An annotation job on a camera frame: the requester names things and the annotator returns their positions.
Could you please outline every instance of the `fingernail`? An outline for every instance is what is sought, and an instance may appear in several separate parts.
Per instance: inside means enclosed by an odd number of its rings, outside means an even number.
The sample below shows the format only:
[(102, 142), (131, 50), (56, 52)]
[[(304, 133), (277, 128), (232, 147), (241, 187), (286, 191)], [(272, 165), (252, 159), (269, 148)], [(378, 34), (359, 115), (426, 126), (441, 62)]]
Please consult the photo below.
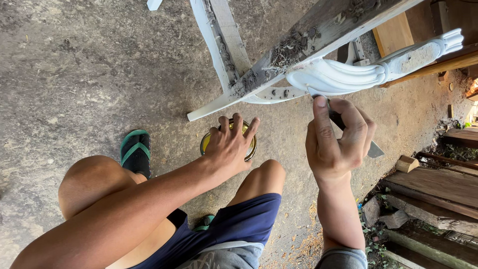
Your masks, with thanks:
[(326, 99), (324, 96), (317, 96), (316, 97), (317, 101), (316, 104), (320, 107), (325, 107), (326, 106)]

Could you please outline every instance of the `hand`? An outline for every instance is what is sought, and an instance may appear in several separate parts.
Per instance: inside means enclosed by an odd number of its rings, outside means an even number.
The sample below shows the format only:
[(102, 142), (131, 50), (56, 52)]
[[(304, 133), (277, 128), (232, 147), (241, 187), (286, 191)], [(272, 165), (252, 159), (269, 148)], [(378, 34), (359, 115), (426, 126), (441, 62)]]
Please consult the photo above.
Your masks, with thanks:
[(319, 96), (314, 100), (314, 119), (309, 123), (305, 141), (307, 160), (319, 187), (350, 180), (350, 171), (362, 164), (377, 129), (372, 119), (351, 102), (333, 98), (329, 104), (344, 121), (342, 138), (336, 139), (326, 100)]
[(229, 129), (229, 119), (225, 116), (219, 117), (221, 130), (216, 127), (209, 130), (211, 139), (204, 154), (205, 157), (212, 159), (214, 164), (227, 167), (229, 173), (227, 178), (251, 167), (252, 161), (245, 162), (244, 158), (260, 123), (259, 118), (255, 117), (243, 135), (242, 116), (235, 113), (232, 118), (234, 125)]

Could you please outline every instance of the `concrete floor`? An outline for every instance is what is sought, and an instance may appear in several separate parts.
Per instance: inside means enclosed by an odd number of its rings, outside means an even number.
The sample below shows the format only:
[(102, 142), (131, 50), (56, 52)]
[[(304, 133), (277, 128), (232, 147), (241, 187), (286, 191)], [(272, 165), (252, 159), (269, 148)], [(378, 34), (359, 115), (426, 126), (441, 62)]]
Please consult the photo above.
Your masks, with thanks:
[[(232, 0), (251, 62), (314, 2)], [(132, 0), (0, 3), (0, 268), (63, 222), (57, 190), (73, 163), (98, 154), (118, 160), (124, 135), (142, 128), (152, 136), (153, 175), (160, 175), (199, 157), (201, 137), (220, 115), (234, 112), (249, 121), (261, 118), (253, 168), (273, 158), (287, 172), (263, 268), (306, 268), (318, 260), (317, 186), (304, 148), (313, 118), (309, 96), (275, 105), (238, 103), (188, 122), (188, 112), (221, 93), (189, 1), (167, 0), (155, 12), (145, 1)], [(450, 76), (454, 91), (436, 77), (345, 96), (375, 119), (374, 140), (386, 153), (366, 157), (353, 171), (352, 187), (360, 200), (401, 154), (431, 144), (449, 103), (456, 118), (464, 116), (469, 103), (460, 75)], [(192, 221), (215, 213), (246, 175), (182, 208)]]

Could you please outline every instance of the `forearm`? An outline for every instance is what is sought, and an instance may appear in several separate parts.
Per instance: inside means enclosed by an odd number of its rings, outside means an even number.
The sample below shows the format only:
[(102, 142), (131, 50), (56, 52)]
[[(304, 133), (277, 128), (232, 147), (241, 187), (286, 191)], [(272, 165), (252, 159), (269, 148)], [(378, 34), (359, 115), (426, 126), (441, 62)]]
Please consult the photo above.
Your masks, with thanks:
[(325, 250), (338, 245), (365, 251), (350, 173), (334, 182), (319, 183), (317, 215), (323, 229)]
[(105, 268), (135, 248), (173, 210), (225, 181), (228, 173), (223, 169), (201, 157), (104, 197), (33, 241), (12, 268)]

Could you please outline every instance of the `gray shirt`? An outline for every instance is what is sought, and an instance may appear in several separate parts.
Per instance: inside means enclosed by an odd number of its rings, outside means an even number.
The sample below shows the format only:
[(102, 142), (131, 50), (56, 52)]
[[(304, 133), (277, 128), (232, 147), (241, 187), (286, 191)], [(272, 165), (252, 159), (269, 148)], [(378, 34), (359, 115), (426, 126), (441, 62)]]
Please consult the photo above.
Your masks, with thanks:
[[(255, 245), (205, 250), (176, 269), (257, 269), (262, 248)], [(360, 249), (334, 247), (320, 258), (315, 269), (366, 269)]]

